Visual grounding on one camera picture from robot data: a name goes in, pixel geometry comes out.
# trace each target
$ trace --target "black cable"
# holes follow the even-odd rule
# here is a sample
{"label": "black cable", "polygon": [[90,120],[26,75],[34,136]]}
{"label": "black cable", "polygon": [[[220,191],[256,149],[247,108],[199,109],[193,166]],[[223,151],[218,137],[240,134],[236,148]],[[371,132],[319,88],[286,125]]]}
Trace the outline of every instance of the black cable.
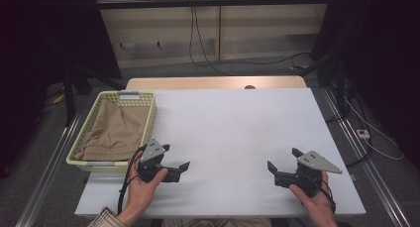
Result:
{"label": "black cable", "polygon": [[[198,64],[192,58],[191,47],[192,47],[192,36],[193,36],[193,32],[194,32],[194,15],[195,15],[195,27],[197,29],[197,33],[198,33],[198,38],[199,38],[199,41],[200,41],[201,49],[202,49],[203,54],[204,54],[204,57],[206,58],[206,61],[207,61],[206,64]],[[197,23],[197,12],[195,10],[195,7],[191,7],[191,35],[190,35],[190,39],[189,39],[189,57],[191,59],[191,62],[194,63],[197,66],[212,66],[213,67],[213,65],[216,65],[216,64],[229,64],[229,63],[253,64],[253,65],[268,65],[268,64],[275,64],[275,63],[284,62],[284,61],[287,61],[289,59],[291,59],[291,61],[293,63],[293,59],[295,57],[298,57],[298,56],[301,56],[301,55],[309,55],[309,54],[310,54],[309,52],[302,52],[302,53],[295,54],[295,55],[293,55],[291,57],[283,58],[281,60],[265,61],[265,62],[255,62],[255,61],[218,61],[218,62],[210,62],[207,59],[207,55],[205,54],[204,47],[203,47],[203,44],[202,44],[201,35],[200,35],[200,29],[199,29],[199,26],[198,26],[198,23]]]}
{"label": "black cable", "polygon": [[145,146],[141,146],[139,147],[133,154],[132,158],[130,159],[130,163],[129,166],[127,168],[127,172],[126,172],[126,176],[124,177],[124,182],[123,182],[123,186],[120,189],[120,197],[118,198],[118,214],[121,213],[121,211],[123,211],[123,201],[124,201],[124,195],[126,194],[127,191],[127,187],[129,186],[130,181],[132,181],[136,176],[134,176],[133,178],[131,178],[129,181],[128,178],[130,176],[130,170],[131,167],[133,166],[133,163],[135,161],[135,158],[137,156],[137,154],[144,148]]}
{"label": "black cable", "polygon": [[[363,108],[363,106],[362,106],[362,103],[361,103],[361,101],[359,100],[359,98],[358,98],[358,96],[355,94],[355,98],[356,98],[356,101],[358,102],[358,104],[359,104],[359,107],[361,108],[361,111],[362,111],[362,116],[364,117],[364,119],[366,120],[367,119],[367,116],[366,116],[366,113],[365,113],[365,110],[364,110],[364,108]],[[364,129],[366,129],[367,130],[367,132],[370,134],[370,127],[369,126],[364,126],[364,124],[361,122],[361,120],[359,119],[359,122],[360,122],[360,124],[361,124],[361,126],[364,128]],[[353,166],[355,166],[355,165],[358,165],[358,164],[361,164],[361,163],[363,163],[363,162],[366,162],[368,159],[370,159],[370,157],[371,157],[371,155],[373,154],[373,148],[371,147],[372,146],[372,144],[371,144],[371,139],[369,138],[369,139],[367,139],[367,142],[370,144],[370,146],[367,146],[367,152],[365,153],[365,155],[363,156],[363,157],[361,157],[360,159],[358,159],[358,160],[356,160],[356,161],[354,161],[354,162],[352,162],[352,163],[350,163],[350,164],[348,164],[348,165],[346,165],[346,168],[350,168],[350,167],[353,167]]]}
{"label": "black cable", "polygon": [[[346,97],[346,99],[352,99],[352,95],[349,95],[349,97]],[[349,117],[351,113],[351,108],[348,105],[347,106],[347,110],[345,111],[344,114],[339,114],[338,116],[333,116],[330,119],[325,120],[325,123],[331,123],[331,122],[336,122],[336,121],[343,121],[344,119],[347,119],[347,117]]]}
{"label": "black cable", "polygon": [[316,13],[316,19],[318,21],[318,26],[321,29],[321,22],[319,21],[319,15],[318,15],[318,7],[317,7],[317,4],[314,4],[314,5],[315,5],[315,13]]}
{"label": "black cable", "polygon": [[328,185],[328,183],[326,181],[324,181],[324,179],[322,180],[322,182],[325,183],[325,185],[328,188],[328,191],[330,193],[327,193],[327,191],[322,188],[322,183],[321,185],[318,185],[309,175],[307,175],[305,172],[302,173],[303,176],[305,176],[308,180],[310,180],[315,186],[317,186],[319,188],[319,190],[327,197],[328,200],[330,200],[331,202],[331,209],[333,210],[333,213],[336,213],[336,202],[333,199],[333,191],[331,190],[330,186]]}
{"label": "black cable", "polygon": [[195,27],[197,28],[198,39],[200,41],[201,50],[203,51],[204,58],[206,58],[206,61],[207,61],[208,65],[210,65],[211,68],[213,68],[213,70],[215,70],[215,71],[217,71],[217,72],[219,72],[221,74],[231,76],[231,74],[229,74],[229,73],[226,73],[226,72],[223,72],[221,70],[216,69],[216,67],[214,67],[213,64],[210,63],[209,59],[207,59],[207,55],[206,55],[206,52],[204,51],[203,43],[201,41],[201,34],[200,34],[199,27],[198,27],[197,11],[195,10],[195,7],[191,7],[191,16],[192,16],[192,20],[191,20],[191,38],[189,40],[189,57],[191,58],[192,63],[194,63],[195,65],[199,65],[198,63],[196,63],[192,59],[192,55],[191,55],[191,41],[192,41],[192,34],[193,34],[193,28],[194,28],[194,15],[195,15]]}
{"label": "black cable", "polygon": [[291,57],[291,58],[290,58],[290,61],[291,61],[291,65],[294,67],[294,60],[293,60],[293,57]]}

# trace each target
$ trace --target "brown cloth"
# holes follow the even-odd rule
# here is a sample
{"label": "brown cloth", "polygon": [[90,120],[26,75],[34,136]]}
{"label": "brown cloth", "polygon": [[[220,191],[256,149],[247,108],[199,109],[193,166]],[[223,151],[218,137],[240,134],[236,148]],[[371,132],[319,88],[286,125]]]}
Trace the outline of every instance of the brown cloth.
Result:
{"label": "brown cloth", "polygon": [[150,107],[119,107],[102,100],[92,131],[82,141],[82,151],[74,155],[82,161],[129,160],[141,145]]}

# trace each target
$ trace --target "wicker basket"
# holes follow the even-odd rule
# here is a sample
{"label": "wicker basket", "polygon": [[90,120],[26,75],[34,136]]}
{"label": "wicker basket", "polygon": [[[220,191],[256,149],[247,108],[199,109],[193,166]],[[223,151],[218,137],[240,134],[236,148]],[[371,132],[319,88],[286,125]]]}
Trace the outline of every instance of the wicker basket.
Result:
{"label": "wicker basket", "polygon": [[92,130],[95,123],[96,115],[99,111],[102,100],[108,100],[114,104],[124,108],[133,106],[149,106],[150,111],[143,132],[142,145],[146,144],[152,136],[155,116],[157,113],[157,106],[155,95],[151,92],[139,91],[103,91],[99,93],[98,97],[90,110],[86,121],[84,122],[80,133],[77,136],[70,152],[67,155],[67,163],[79,167],[85,171],[125,171],[128,167],[128,162],[86,162],[77,161],[74,155],[81,151],[81,143],[85,135]]}

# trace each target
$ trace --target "plaid sleeve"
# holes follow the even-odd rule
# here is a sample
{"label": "plaid sleeve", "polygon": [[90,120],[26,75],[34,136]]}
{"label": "plaid sleeve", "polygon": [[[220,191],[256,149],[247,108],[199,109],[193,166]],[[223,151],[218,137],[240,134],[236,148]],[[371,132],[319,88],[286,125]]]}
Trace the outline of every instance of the plaid sleeve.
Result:
{"label": "plaid sleeve", "polygon": [[246,219],[164,219],[162,227],[271,227],[268,218]]}
{"label": "plaid sleeve", "polygon": [[104,207],[101,213],[89,224],[88,227],[125,227],[114,216],[112,210]]}

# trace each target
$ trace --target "gray carpet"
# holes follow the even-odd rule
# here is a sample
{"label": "gray carpet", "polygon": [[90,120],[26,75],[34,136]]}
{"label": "gray carpet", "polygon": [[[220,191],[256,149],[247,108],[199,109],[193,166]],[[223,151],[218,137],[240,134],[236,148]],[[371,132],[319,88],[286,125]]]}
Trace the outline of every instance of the gray carpet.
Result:
{"label": "gray carpet", "polygon": [[[281,60],[281,58],[241,59],[241,61],[251,62],[270,62],[276,60]],[[311,59],[308,56],[303,55],[295,57],[293,63],[296,65],[310,64]],[[216,64],[215,68],[230,75],[289,75],[294,72],[289,69],[290,65],[292,65],[292,62],[289,59],[285,62],[265,65],[224,63]],[[116,81],[124,85],[127,84],[127,81],[132,77],[223,75],[210,66],[197,66],[191,63],[125,68],[122,69],[122,74],[123,79]],[[312,88],[324,118],[328,120],[333,117],[334,114],[328,106],[321,88],[316,82],[316,73],[309,74],[305,77],[305,81],[307,85]],[[110,89],[110,87],[107,87],[96,80],[90,80],[90,83],[94,87],[94,91],[91,94],[92,97],[95,96],[95,92]],[[55,88],[56,85],[52,85],[49,92],[52,92]],[[88,101],[92,100],[92,97],[75,94],[74,99],[77,111],[86,112],[86,109],[83,108]],[[364,105],[364,109],[367,112],[368,120],[373,125],[380,127],[378,126],[378,121],[375,120],[374,114],[369,111],[368,107]],[[47,106],[32,133],[31,140],[20,154],[18,160],[12,164],[10,176],[0,179],[1,226],[16,225],[62,135],[65,118],[64,102],[54,106]],[[348,119],[355,128],[360,128],[362,126],[354,112],[349,115]],[[350,147],[339,123],[329,122],[328,127],[345,163],[348,164],[354,161],[357,157]],[[371,135],[375,147],[378,147],[392,156],[398,156],[398,150],[385,138],[376,132],[372,132]],[[378,153],[373,153],[371,160],[382,175],[390,191],[399,202],[408,221],[412,226],[419,225],[420,217],[417,214],[420,211],[419,169],[414,167],[406,158],[402,161],[393,161]],[[339,218],[339,220],[348,222],[355,227],[395,226],[370,183],[363,166],[357,165],[349,168],[349,172],[358,178],[354,181],[354,184],[367,210],[367,214],[363,216]],[[84,187],[83,182],[87,177],[87,172],[67,165],[65,159],[60,160],[59,169],[52,181],[49,194],[46,196],[33,226],[86,226],[90,220],[75,216],[73,213]],[[302,218],[302,221],[306,223],[307,226],[311,226],[308,219]],[[143,222],[141,225],[147,226],[148,223]],[[293,221],[293,226],[299,225],[300,224],[297,221]]]}

